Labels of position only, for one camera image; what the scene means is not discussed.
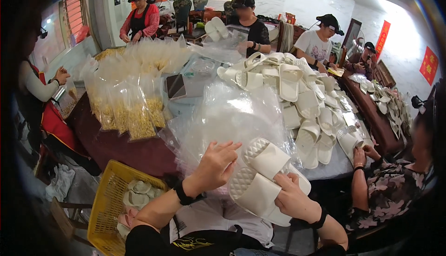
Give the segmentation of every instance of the black apron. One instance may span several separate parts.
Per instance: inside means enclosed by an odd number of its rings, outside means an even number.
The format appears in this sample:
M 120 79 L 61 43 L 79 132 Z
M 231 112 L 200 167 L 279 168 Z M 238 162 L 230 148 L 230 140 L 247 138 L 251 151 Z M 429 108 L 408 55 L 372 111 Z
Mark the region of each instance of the black apron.
M 135 35 L 139 32 L 144 30 L 145 27 L 145 15 L 148 11 L 148 7 L 150 6 L 150 4 L 147 4 L 144 12 L 142 13 L 142 17 L 141 18 L 135 18 L 135 14 L 137 12 L 137 8 L 135 8 L 135 10 L 133 11 L 133 14 L 131 15 L 130 18 L 130 29 L 131 29 L 131 39 L 133 40 L 133 38 L 135 37 Z

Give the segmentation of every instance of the white t-shirt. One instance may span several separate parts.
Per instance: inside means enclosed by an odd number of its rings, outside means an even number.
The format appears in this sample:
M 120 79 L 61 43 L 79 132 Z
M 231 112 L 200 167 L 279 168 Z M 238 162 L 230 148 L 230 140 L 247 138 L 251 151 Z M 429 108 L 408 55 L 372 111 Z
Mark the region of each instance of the white t-shirt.
M 315 58 L 321 63 L 330 58 L 331 41 L 323 42 L 315 30 L 308 30 L 302 33 L 294 47 L 304 51 L 305 54 Z

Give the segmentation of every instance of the window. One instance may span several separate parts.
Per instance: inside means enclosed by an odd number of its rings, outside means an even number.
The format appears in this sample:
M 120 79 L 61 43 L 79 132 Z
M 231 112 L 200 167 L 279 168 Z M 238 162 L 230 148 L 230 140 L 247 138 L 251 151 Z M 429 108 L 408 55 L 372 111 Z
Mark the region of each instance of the window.
M 66 40 L 71 43 L 72 36 L 76 39 L 82 26 L 86 26 L 84 12 L 85 0 L 63 0 L 61 1 L 63 10 L 63 22 L 66 30 Z

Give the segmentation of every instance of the air conditioner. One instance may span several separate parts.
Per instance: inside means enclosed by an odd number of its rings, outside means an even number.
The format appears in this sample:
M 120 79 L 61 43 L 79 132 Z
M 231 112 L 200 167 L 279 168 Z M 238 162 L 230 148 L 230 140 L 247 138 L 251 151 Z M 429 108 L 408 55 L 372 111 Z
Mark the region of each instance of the air conditioner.
M 119 31 L 131 11 L 127 0 L 95 0 L 95 15 L 102 50 L 124 46 Z

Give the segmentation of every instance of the red banner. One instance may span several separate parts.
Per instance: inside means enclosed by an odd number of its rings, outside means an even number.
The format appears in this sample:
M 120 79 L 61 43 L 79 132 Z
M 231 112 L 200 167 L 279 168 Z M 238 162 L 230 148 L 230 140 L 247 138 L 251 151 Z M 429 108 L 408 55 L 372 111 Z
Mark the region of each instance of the red banner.
M 389 33 L 390 23 L 384 20 L 383 28 L 381 29 L 380 37 L 378 37 L 378 42 L 376 43 L 376 59 L 381 55 L 381 51 L 384 48 L 384 43 L 386 42 L 387 35 Z
M 426 53 L 424 54 L 420 72 L 431 86 L 433 79 L 435 78 L 435 74 L 437 73 L 437 68 L 438 57 L 432 52 L 429 46 L 426 46 Z

